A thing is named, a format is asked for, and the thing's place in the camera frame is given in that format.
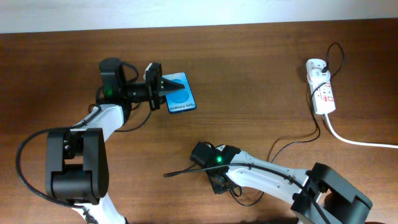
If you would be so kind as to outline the blue Galaxy smartphone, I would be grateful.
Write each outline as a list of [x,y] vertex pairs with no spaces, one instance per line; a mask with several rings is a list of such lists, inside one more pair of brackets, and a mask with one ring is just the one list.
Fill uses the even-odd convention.
[[186,73],[179,72],[164,75],[164,78],[184,85],[184,89],[166,95],[166,102],[170,114],[183,113],[197,108]]

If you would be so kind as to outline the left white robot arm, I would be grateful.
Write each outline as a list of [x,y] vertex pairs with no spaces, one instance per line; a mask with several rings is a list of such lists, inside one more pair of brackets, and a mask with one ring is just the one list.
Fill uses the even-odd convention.
[[103,86],[99,91],[104,97],[96,98],[93,111],[78,124],[47,136],[46,192],[72,207],[87,223],[127,223],[108,195],[107,138],[126,124],[133,103],[148,102],[155,111],[165,103],[166,95],[185,88],[164,78],[160,63],[149,64],[141,83],[126,79],[126,65],[114,57],[100,61]]

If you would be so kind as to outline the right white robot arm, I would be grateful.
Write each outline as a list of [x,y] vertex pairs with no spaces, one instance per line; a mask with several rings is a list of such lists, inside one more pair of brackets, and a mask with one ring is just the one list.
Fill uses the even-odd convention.
[[199,142],[191,160],[206,170],[216,194],[249,187],[291,206],[299,223],[365,223],[372,201],[331,167],[293,169],[262,161],[229,145]]

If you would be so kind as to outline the white USB charger plug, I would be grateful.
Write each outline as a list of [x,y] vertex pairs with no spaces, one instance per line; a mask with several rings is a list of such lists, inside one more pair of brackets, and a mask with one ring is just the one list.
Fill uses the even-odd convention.
[[306,62],[307,81],[310,85],[328,82],[331,78],[330,71],[324,68],[326,62],[319,58],[311,58]]

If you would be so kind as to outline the white power strip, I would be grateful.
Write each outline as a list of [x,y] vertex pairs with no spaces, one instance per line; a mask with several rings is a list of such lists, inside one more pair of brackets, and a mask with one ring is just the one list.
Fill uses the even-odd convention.
[[336,110],[335,100],[331,89],[330,80],[319,84],[310,85],[312,102],[316,114],[329,114]]

